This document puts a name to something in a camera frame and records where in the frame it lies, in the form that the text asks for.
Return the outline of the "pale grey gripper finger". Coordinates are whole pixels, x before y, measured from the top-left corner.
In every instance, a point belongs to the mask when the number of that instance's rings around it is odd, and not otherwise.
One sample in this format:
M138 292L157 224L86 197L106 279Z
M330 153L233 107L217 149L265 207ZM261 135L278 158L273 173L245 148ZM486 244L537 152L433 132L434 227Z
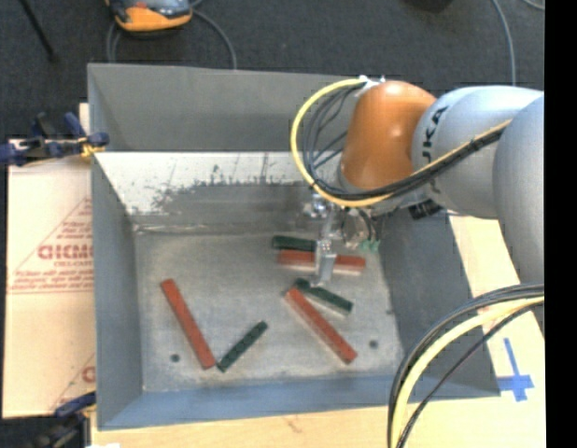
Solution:
M337 254L334 252L324 252L321 255L321 284L325 285L330 282L335 263L337 259Z
M315 271L310 279L312 287L320 287L326 281L326 260L327 254L322 249L317 249L315 253Z

